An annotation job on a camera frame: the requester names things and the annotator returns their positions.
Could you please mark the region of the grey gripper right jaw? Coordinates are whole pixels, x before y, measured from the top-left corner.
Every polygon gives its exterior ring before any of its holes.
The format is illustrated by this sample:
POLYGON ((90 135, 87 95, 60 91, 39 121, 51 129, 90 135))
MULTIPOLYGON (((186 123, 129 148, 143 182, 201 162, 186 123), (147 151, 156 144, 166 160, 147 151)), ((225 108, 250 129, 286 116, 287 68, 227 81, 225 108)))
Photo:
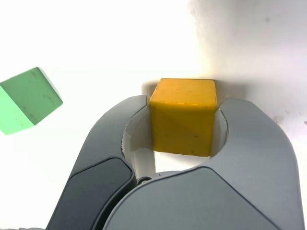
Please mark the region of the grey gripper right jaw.
POLYGON ((293 147, 255 104, 222 102, 218 152, 125 195, 106 230, 298 230, 300 183, 293 147))

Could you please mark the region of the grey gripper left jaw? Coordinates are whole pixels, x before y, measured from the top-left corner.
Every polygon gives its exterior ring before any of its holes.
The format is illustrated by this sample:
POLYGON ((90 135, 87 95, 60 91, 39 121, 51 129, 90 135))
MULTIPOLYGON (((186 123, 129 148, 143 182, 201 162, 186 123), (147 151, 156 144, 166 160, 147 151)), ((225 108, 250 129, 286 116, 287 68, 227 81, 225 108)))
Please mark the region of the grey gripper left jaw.
POLYGON ((153 174, 149 99, 133 96, 90 130, 47 225, 49 230, 101 230, 116 204, 153 174))

